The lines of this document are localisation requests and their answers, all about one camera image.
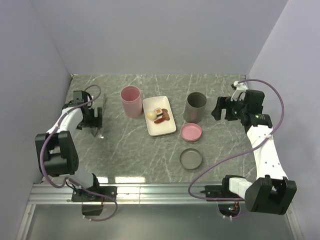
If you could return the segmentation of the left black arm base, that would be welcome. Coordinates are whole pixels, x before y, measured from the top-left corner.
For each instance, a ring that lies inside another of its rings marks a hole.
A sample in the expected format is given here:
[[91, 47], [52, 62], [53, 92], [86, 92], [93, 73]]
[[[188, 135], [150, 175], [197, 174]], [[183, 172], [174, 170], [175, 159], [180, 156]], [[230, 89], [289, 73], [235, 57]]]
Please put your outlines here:
[[83, 189], [75, 189], [72, 193], [71, 201], [80, 202], [113, 202], [117, 198], [116, 186], [100, 186], [98, 190], [99, 195], [88, 193]]

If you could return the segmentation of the white rectangular plate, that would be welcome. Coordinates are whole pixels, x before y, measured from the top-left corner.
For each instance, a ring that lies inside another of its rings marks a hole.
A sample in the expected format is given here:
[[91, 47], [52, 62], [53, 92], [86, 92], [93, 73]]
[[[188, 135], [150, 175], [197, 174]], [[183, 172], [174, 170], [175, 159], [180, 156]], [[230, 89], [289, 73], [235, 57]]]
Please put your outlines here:
[[[172, 134], [177, 130], [171, 105], [167, 96], [154, 96], [142, 100], [144, 117], [148, 134], [152, 137]], [[154, 123], [147, 117], [147, 113], [157, 108], [166, 109], [170, 120], [164, 120], [161, 123]]]

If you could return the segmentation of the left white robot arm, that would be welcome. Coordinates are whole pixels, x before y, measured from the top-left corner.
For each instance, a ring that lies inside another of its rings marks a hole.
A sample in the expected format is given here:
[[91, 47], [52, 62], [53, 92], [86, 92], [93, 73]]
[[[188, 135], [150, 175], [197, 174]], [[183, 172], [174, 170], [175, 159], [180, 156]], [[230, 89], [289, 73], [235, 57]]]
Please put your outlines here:
[[79, 167], [73, 135], [83, 128], [102, 127], [103, 108], [92, 107], [96, 99], [85, 90], [74, 91], [73, 99], [63, 106], [55, 125], [35, 137], [39, 170], [47, 182], [54, 188], [70, 185], [89, 201], [100, 198], [100, 183], [93, 173]]

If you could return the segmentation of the metal food tongs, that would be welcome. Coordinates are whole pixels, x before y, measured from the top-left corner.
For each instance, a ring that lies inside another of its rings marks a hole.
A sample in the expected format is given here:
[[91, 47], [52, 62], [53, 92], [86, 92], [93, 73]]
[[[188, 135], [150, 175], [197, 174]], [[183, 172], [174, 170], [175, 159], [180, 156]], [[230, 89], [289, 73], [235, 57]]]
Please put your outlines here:
[[97, 126], [95, 127], [95, 129], [91, 128], [91, 134], [92, 134], [93, 137], [96, 137], [98, 135], [99, 130], [103, 126], [103, 116], [104, 116], [104, 113], [105, 113], [106, 104], [107, 104], [107, 96], [104, 93], [103, 94], [103, 105], [102, 105], [102, 107], [98, 107], [97, 108], [97, 117], [95, 118]]

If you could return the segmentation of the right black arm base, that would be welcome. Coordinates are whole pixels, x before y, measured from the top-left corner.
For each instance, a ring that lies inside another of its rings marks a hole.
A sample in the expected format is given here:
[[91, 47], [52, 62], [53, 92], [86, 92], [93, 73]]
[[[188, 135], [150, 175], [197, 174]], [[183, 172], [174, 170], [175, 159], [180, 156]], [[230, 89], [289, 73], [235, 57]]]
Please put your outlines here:
[[205, 194], [207, 201], [243, 201], [239, 195], [231, 192], [228, 186], [205, 185], [201, 193]]

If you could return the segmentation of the brown sausage piece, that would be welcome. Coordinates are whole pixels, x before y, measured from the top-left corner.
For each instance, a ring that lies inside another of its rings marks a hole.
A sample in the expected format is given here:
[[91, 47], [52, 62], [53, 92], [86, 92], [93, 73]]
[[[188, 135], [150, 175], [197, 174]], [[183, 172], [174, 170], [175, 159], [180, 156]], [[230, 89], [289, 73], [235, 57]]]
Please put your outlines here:
[[170, 120], [170, 116], [168, 113], [168, 110], [163, 108], [162, 109], [162, 119], [164, 119], [165, 121], [169, 121]]

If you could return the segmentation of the red-brown meat piece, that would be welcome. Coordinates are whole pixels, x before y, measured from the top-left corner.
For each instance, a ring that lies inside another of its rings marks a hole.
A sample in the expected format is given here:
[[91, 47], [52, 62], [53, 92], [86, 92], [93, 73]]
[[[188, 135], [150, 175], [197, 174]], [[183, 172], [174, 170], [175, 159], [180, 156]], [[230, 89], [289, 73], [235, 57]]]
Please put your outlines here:
[[159, 119], [155, 120], [154, 123], [155, 124], [160, 124], [160, 123], [164, 122], [165, 120], [166, 119], [162, 117], [162, 118], [159, 118]]

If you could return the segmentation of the pink cylindrical container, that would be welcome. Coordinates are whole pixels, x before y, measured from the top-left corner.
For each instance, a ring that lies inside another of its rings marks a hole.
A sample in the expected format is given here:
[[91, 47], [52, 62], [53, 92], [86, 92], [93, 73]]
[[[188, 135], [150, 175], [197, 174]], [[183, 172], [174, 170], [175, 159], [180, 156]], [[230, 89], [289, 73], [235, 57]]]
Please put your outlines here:
[[136, 119], [143, 112], [141, 91], [138, 87], [129, 85], [120, 92], [124, 113], [127, 117]]

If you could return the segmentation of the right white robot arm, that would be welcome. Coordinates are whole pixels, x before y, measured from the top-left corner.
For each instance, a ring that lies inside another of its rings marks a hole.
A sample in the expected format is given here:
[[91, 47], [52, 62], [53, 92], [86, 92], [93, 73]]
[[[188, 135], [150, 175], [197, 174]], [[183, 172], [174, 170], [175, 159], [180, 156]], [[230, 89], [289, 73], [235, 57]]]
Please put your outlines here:
[[215, 120], [240, 120], [254, 149], [256, 180], [249, 182], [244, 177], [226, 175], [220, 193], [226, 200], [235, 196], [244, 199], [250, 212], [284, 215], [297, 192], [296, 182], [289, 180], [283, 170], [275, 147], [273, 124], [269, 115], [263, 114], [265, 94], [258, 90], [240, 91], [243, 99], [220, 96], [212, 111]]

